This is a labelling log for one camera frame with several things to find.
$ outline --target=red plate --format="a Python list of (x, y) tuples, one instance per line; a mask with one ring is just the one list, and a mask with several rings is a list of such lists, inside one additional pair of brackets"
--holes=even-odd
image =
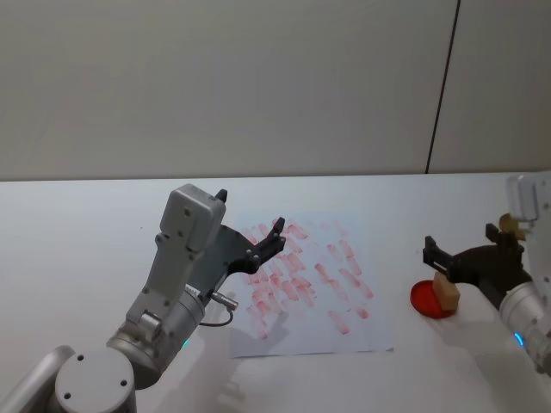
[(412, 287), (410, 301), (413, 307), (426, 317), (446, 318), (455, 311), (444, 311), (432, 290), (432, 280), (418, 282)]

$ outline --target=wooden block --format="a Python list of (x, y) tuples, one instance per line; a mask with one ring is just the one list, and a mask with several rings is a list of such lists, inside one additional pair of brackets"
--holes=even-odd
[(449, 282), (444, 274), (436, 273), (432, 282), (432, 290), (444, 311), (455, 311), (459, 305), (459, 290), (453, 282)]
[(512, 232), (519, 241), (526, 241), (525, 231), (520, 229), (518, 221), (513, 219), (509, 213), (499, 218), (499, 229), (502, 232)]

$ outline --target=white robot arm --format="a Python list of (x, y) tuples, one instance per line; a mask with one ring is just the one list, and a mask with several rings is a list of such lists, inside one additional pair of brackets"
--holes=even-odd
[(551, 172), (507, 180), (512, 218), (524, 225), (530, 274), (523, 269), (521, 246), (513, 233), (486, 225), (485, 245), (452, 256), (425, 239), (424, 262), (451, 282), (477, 286), (524, 347), (536, 369), (551, 376)]
[(48, 354), (0, 403), (0, 413), (134, 413), (135, 391), (154, 385), (201, 324), (211, 301), (229, 320), (238, 303), (218, 292), (229, 274), (254, 274), (283, 250), (279, 218), (260, 243), (221, 224), (227, 192), (193, 185), (170, 194), (145, 286), (107, 347)]

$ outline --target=blue indicator light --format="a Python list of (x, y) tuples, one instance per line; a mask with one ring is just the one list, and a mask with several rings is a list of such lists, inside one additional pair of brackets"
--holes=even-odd
[(523, 337), (520, 335), (520, 333), (515, 333), (514, 334), (515, 338), (517, 339), (518, 341), (518, 345), (520, 347), (524, 347), (524, 340), (523, 340)]

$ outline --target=table surface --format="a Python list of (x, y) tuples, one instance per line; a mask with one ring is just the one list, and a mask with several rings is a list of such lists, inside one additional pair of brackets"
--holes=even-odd
[(507, 176), (1, 183), (0, 397), (58, 345), (104, 345), (145, 283), (169, 192), (192, 182), (228, 189), (229, 225), (263, 208), (361, 217), (394, 351), (233, 360), (231, 326), (200, 328), (138, 392), (139, 413), (550, 411), (551, 381), (476, 288), (460, 286), (460, 309), (444, 321), (409, 302), (412, 285), (433, 275), (424, 236), (451, 253), (487, 243), (485, 223), (507, 211)]

